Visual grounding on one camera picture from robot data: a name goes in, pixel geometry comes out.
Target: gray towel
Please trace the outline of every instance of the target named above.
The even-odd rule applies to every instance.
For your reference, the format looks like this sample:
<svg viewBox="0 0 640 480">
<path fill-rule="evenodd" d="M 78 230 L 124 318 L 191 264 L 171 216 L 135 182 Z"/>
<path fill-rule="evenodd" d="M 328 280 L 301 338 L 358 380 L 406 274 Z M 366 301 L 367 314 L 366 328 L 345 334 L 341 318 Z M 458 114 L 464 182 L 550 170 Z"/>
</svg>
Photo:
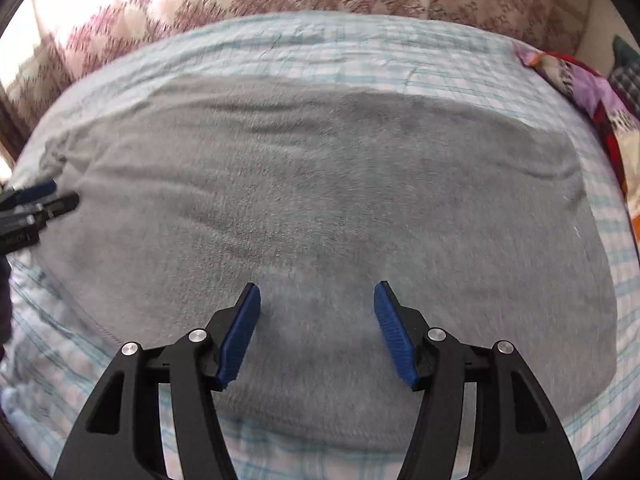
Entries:
<svg viewBox="0 0 640 480">
<path fill-rule="evenodd" d="M 420 394 L 383 343 L 379 280 L 462 342 L 513 341 L 560 416 L 615 371 L 609 266 L 565 134 L 441 100 L 187 77 L 50 144 L 42 169 L 82 202 L 38 256 L 108 339 L 171 343 L 259 284 L 223 413 L 406 448 Z"/>
</svg>

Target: round metal pin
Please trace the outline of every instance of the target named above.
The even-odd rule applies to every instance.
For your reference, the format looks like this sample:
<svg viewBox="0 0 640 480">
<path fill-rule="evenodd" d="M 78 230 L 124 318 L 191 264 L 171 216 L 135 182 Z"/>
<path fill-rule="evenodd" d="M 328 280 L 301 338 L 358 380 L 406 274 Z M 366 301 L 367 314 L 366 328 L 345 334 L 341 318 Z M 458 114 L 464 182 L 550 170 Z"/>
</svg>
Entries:
<svg viewBox="0 0 640 480">
<path fill-rule="evenodd" d="M 498 350 L 503 354 L 510 354 L 513 352 L 513 345 L 508 341 L 500 341 L 498 343 Z"/>
<path fill-rule="evenodd" d="M 441 328 L 432 328 L 427 332 L 427 336 L 429 336 L 429 339 L 431 339 L 432 341 L 444 341 L 447 333 L 444 332 L 444 330 Z"/>
<path fill-rule="evenodd" d="M 204 341 L 206 338 L 207 338 L 207 332 L 201 328 L 192 330 L 189 333 L 189 341 L 191 341 L 192 343 L 199 343 L 200 341 Z"/>
<path fill-rule="evenodd" d="M 138 345 L 136 343 L 125 343 L 122 347 L 122 353 L 124 355 L 133 355 L 138 351 Z"/>
</svg>

